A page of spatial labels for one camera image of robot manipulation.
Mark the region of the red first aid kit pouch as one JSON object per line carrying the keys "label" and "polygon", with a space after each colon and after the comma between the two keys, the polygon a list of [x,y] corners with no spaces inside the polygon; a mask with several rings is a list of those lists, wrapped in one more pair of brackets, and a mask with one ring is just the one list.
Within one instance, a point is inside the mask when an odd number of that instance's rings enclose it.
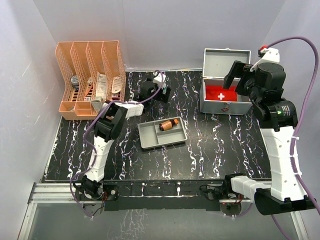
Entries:
{"label": "red first aid kit pouch", "polygon": [[209,101],[236,102],[238,100],[235,87],[224,89],[222,86],[208,85],[205,87],[205,99]]}

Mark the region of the brown bottle orange cap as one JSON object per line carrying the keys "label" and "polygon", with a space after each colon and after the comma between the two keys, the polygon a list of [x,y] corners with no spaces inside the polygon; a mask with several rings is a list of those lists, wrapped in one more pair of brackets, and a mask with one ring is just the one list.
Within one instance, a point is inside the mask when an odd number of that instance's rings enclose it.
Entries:
{"label": "brown bottle orange cap", "polygon": [[163,131],[167,131],[167,130],[172,129],[178,123],[179,123],[179,120],[177,118],[174,118],[174,119],[166,120],[166,121],[160,123],[158,126],[159,126],[160,131],[163,132]]}

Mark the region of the grey plastic divided tray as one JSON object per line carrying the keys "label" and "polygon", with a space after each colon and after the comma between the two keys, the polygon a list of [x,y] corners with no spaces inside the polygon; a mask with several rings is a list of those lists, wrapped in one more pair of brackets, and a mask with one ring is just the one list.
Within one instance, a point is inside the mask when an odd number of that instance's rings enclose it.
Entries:
{"label": "grey plastic divided tray", "polygon": [[[178,124],[170,130],[160,131],[159,124],[171,119],[178,119]],[[143,122],[137,126],[141,147],[144,150],[185,143],[188,139],[182,118],[179,116]]]}

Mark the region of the white bottle white cap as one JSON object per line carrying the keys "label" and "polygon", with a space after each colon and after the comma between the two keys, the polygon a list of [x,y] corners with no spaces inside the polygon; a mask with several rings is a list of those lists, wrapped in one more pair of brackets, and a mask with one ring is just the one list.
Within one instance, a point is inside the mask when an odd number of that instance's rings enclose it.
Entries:
{"label": "white bottle white cap", "polygon": [[162,93],[165,95],[167,92],[167,84],[166,82],[162,83],[162,87],[161,87]]}

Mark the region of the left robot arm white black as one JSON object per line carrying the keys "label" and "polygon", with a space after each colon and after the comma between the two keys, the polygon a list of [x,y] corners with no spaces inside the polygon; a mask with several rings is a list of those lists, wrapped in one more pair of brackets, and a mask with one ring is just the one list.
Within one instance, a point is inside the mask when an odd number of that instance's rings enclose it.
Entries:
{"label": "left robot arm white black", "polygon": [[105,165],[111,149],[123,128],[126,119],[141,116],[150,100],[168,100],[166,76],[158,71],[152,80],[143,83],[140,93],[132,101],[107,100],[93,121],[93,147],[89,166],[81,179],[80,186],[73,185],[87,198],[98,200],[103,195]]}

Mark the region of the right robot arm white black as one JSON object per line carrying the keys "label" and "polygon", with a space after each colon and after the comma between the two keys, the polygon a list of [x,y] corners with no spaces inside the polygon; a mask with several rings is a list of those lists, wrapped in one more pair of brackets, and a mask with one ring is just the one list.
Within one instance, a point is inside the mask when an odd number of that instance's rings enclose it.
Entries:
{"label": "right robot arm white black", "polygon": [[224,178],[223,194],[230,199],[243,195],[264,216],[314,209],[316,200],[298,180],[302,175],[294,144],[298,116],[295,105],[282,97],[284,68],[272,62],[251,68],[251,64],[236,60],[224,77],[223,88],[228,89],[238,78],[236,93],[248,97],[252,103],[267,150],[271,185],[243,173],[233,173]]}

